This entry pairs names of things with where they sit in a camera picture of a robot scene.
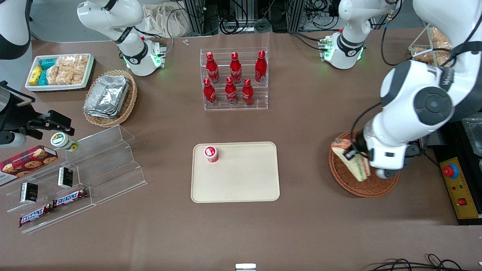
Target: emergency stop button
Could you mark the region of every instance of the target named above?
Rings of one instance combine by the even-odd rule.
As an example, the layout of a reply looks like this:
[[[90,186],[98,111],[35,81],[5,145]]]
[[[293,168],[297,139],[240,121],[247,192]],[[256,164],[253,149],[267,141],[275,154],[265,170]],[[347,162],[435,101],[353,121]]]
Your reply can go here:
[[[447,166],[443,167],[442,172],[445,176],[452,179],[458,177],[458,168],[454,164],[448,164]]]

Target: red cookie box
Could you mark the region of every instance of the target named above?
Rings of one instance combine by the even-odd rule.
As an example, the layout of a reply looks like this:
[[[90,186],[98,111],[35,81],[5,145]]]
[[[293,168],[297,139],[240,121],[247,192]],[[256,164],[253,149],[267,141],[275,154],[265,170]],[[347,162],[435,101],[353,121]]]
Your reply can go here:
[[[0,162],[0,186],[58,160],[57,152],[38,145]]]

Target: woven basket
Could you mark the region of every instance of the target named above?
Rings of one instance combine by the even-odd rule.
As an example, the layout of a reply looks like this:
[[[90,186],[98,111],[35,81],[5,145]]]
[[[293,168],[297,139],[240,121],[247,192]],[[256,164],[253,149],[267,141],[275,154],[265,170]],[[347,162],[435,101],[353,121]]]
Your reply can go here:
[[[343,133],[338,138],[350,139],[350,132]],[[328,154],[328,160],[330,163],[330,170],[335,177],[336,181],[348,192],[364,198],[376,198],[381,197],[395,187],[399,179],[399,173],[395,177],[390,179],[381,179],[376,176],[375,168],[370,167],[371,175],[359,182],[355,176],[348,170],[347,166],[341,161],[341,159],[331,150]]]
[[[99,118],[99,117],[88,115],[84,111],[85,118],[87,118],[87,120],[90,123],[108,128],[108,127],[112,127],[117,124],[123,123],[129,117],[129,115],[132,112],[132,109],[134,108],[135,99],[137,98],[137,86],[135,85],[134,78],[132,78],[132,76],[129,73],[123,70],[108,71],[103,75],[113,75],[113,76],[122,75],[130,80],[129,88],[127,89],[127,95],[124,99],[124,103],[122,104],[122,108],[120,109],[120,115],[117,118],[115,119]],[[89,95],[91,94],[92,89],[94,88],[94,85],[95,83],[97,83],[97,80],[99,80],[99,78],[100,76],[92,83],[85,100],[89,98]]]

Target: coca-cola bottle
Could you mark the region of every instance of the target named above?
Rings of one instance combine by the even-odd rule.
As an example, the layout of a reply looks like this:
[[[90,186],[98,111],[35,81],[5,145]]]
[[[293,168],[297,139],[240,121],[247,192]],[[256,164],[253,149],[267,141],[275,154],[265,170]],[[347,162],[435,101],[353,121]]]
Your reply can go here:
[[[206,70],[208,71],[209,79],[211,80],[211,83],[217,84],[219,83],[219,69],[216,61],[214,60],[213,53],[207,52],[206,59]]]
[[[226,78],[226,98],[228,99],[228,103],[232,106],[238,104],[238,97],[236,96],[236,86],[233,84],[233,78],[228,76]]]
[[[266,52],[264,50],[260,50],[258,52],[258,59],[256,60],[256,65],[254,66],[255,74],[254,80],[258,83],[266,82],[266,69],[268,64],[266,63]]]
[[[234,83],[241,83],[241,63],[238,60],[237,52],[231,53],[231,64],[229,65],[229,69],[231,70],[231,77],[233,78]]]
[[[211,81],[208,78],[204,79],[204,97],[206,97],[208,106],[217,106],[217,98],[214,87],[211,85]]]
[[[244,79],[244,87],[242,88],[242,101],[245,106],[253,105],[253,87],[249,78]]]

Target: brown tablecloth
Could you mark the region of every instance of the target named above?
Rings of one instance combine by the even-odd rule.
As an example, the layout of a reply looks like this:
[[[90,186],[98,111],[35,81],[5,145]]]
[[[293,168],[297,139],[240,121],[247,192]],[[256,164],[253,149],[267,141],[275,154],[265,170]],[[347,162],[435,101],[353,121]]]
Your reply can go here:
[[[389,30],[387,59],[403,60],[419,31]],[[454,226],[440,170],[427,159],[417,158],[402,171],[395,189],[376,199],[352,196],[330,174],[333,138],[379,101],[381,81],[390,70],[381,61],[380,37],[381,31],[372,31],[362,59],[349,70],[322,63],[316,50],[288,34],[189,38],[188,47],[176,40],[166,68],[135,77],[139,95],[123,124],[136,136],[134,158],[149,184],[30,235],[21,234],[18,219],[3,210],[0,269],[215,271],[253,262],[261,271],[362,270],[388,258],[425,262],[425,253],[479,269],[482,227]],[[269,48],[269,109],[205,112],[200,49],[257,46]],[[91,53],[98,61],[95,77],[126,69],[113,42],[34,41],[33,48],[34,55]],[[69,116],[74,138],[80,139],[102,130],[82,113],[85,94],[40,94],[34,106]],[[29,139],[21,149],[2,150],[0,159],[38,143],[48,146],[52,134]],[[193,147],[242,141],[277,145],[280,198],[194,203]]]

